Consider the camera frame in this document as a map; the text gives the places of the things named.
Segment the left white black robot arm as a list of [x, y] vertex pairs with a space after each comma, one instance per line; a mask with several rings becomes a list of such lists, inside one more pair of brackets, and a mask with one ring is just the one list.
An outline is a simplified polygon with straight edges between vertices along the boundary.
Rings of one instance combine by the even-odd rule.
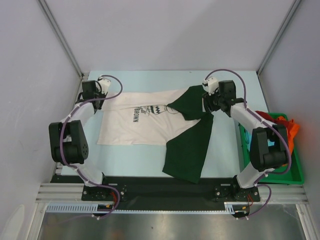
[[87, 187], [94, 187], [93, 194], [100, 200], [110, 196], [111, 188], [103, 183], [104, 174], [88, 160], [89, 144], [84, 125], [102, 108], [111, 81], [105, 77], [82, 82], [71, 113], [60, 122], [49, 125], [49, 142], [51, 157], [54, 162], [61, 163], [74, 171]]

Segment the white green raglan t-shirt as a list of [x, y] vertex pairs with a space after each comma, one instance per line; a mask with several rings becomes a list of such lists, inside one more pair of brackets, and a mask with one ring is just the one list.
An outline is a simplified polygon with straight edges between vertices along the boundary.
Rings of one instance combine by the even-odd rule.
[[203, 110], [200, 85], [160, 92], [124, 92], [106, 100], [97, 144], [165, 146], [163, 173], [197, 184], [214, 116]]

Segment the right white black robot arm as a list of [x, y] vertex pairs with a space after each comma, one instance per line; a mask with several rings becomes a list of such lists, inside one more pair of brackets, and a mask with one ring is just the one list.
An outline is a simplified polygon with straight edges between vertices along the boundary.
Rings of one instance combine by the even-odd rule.
[[219, 81], [210, 77], [203, 80], [202, 86], [205, 90], [203, 107], [207, 112], [221, 110], [251, 134], [250, 163], [236, 176], [237, 184], [230, 188], [231, 196], [242, 201], [248, 196], [249, 188], [255, 187], [263, 177], [284, 165], [287, 169], [283, 174], [291, 168], [287, 128], [251, 110], [245, 98], [237, 98], [232, 80]]

